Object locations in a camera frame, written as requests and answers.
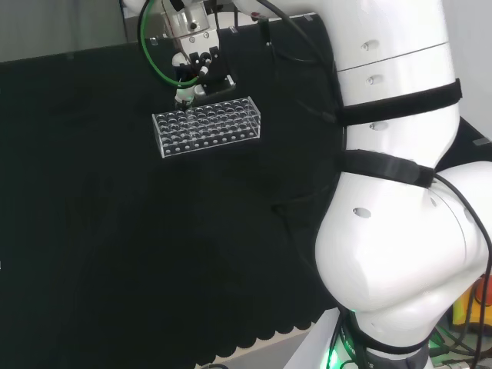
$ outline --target green led light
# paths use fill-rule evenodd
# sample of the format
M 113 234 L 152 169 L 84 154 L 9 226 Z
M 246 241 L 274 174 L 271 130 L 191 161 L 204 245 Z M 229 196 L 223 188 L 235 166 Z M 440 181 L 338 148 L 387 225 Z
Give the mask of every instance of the green led light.
M 331 354 L 331 359 L 330 359 L 330 369 L 335 367 L 338 361 L 338 355 L 335 350 L 333 350 L 333 354 Z
M 439 347 L 439 345 L 436 344 L 435 342 L 429 341 L 429 348 L 436 348 L 436 347 Z
M 326 354 L 324 354 L 324 356 L 323 356 L 323 360 L 321 361 L 320 369 L 334 369 L 337 362 L 338 362 L 337 352 L 333 351 L 333 353 L 331 354 L 331 358 L 330 358 L 330 367 L 328 367 L 327 366 L 328 352 L 326 352 Z

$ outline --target black cloth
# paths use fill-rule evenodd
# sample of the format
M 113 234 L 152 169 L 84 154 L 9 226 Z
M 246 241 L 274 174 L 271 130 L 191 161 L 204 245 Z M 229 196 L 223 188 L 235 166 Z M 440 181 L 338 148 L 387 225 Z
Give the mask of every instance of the black cloth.
M 271 205 L 330 183 L 341 130 L 275 84 L 255 26 L 224 47 L 238 86 L 218 101 L 251 96 L 261 140 L 165 160 L 151 114 L 175 92 L 137 45 L 0 65 L 0 367 L 192 368 L 334 306 Z M 170 73 L 171 43 L 149 49 Z M 330 101 L 319 68 L 279 64 L 296 97 Z M 285 209 L 311 263 L 326 201 Z

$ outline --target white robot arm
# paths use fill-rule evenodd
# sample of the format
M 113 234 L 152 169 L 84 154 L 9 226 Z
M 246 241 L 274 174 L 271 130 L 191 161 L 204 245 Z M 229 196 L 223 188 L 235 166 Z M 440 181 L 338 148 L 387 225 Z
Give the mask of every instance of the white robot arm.
M 256 18 L 278 17 L 255 0 L 234 3 Z M 320 15 L 345 108 L 456 83 L 441 0 L 271 3 L 287 15 Z M 460 121 L 457 103 L 388 116 L 350 125 L 346 150 L 404 159 L 433 171 Z M 465 195 L 492 232 L 492 197 L 487 195 L 492 163 L 440 175 Z M 350 326 L 336 346 L 340 362 L 352 357 L 351 334 L 366 342 L 364 351 L 367 347 L 377 367 L 406 367 L 411 361 L 415 369 L 431 369 L 424 343 L 444 312 L 483 274 L 487 258 L 486 241 L 470 212 L 441 182 L 419 186 L 342 172 L 316 244 L 324 284 L 351 311 Z

